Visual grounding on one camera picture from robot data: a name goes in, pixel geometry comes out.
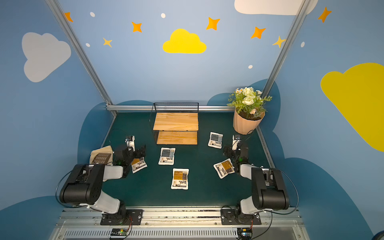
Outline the yellow coffee bag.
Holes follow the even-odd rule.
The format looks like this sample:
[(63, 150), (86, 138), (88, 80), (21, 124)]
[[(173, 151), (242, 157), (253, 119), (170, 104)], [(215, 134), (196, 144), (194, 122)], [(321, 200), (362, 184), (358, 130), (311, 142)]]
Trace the yellow coffee bag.
[(173, 169), (172, 190), (188, 190), (189, 169)]
[(232, 164), (231, 159), (227, 159), (220, 163), (214, 164), (214, 169), (218, 173), (220, 179), (225, 178), (229, 174), (233, 174), (235, 172), (235, 168)]
[(145, 162), (145, 158), (144, 157), (141, 157), (139, 159), (134, 159), (131, 163), (131, 167), (132, 167), (132, 173), (136, 173), (144, 168), (146, 168), (148, 165), (147, 163)]

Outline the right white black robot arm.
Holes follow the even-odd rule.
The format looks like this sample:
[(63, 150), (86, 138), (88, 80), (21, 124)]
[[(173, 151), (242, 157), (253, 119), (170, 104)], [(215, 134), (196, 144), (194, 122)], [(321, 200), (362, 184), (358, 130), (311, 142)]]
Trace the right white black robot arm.
[(290, 199), (284, 182), (283, 171), (276, 168), (256, 167), (249, 163), (248, 146), (233, 150), (224, 147), (223, 155), (230, 163), (224, 167), (224, 173), (237, 173), (251, 181), (251, 196), (240, 200), (235, 214), (253, 216), (266, 211), (281, 215), (281, 210), (290, 207)]

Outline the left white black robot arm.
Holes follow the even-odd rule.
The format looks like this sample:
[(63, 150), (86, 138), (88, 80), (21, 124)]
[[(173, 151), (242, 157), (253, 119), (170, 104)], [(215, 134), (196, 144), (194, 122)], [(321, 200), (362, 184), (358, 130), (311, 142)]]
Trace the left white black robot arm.
[(122, 200), (106, 194), (102, 188), (108, 180), (126, 178), (134, 160), (146, 156), (146, 146), (139, 149), (122, 145), (114, 157), (111, 146), (91, 152), (90, 164), (77, 164), (63, 178), (67, 179), (61, 190), (58, 183), (55, 190), (56, 201), (64, 207), (87, 207), (102, 212), (106, 216), (118, 217), (127, 214)]

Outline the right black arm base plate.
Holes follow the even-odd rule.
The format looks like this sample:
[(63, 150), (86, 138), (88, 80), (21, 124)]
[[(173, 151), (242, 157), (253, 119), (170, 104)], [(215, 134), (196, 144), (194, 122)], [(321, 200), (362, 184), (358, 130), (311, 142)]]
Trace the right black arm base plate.
[(222, 208), (220, 210), (222, 225), (261, 225), (259, 214), (243, 214), (240, 210)]

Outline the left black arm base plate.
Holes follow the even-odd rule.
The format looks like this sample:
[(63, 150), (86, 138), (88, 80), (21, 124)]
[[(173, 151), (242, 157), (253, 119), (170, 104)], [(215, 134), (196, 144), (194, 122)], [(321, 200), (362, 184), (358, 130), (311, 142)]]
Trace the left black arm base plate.
[(143, 210), (127, 209), (124, 213), (102, 214), (101, 226), (139, 226), (143, 218)]

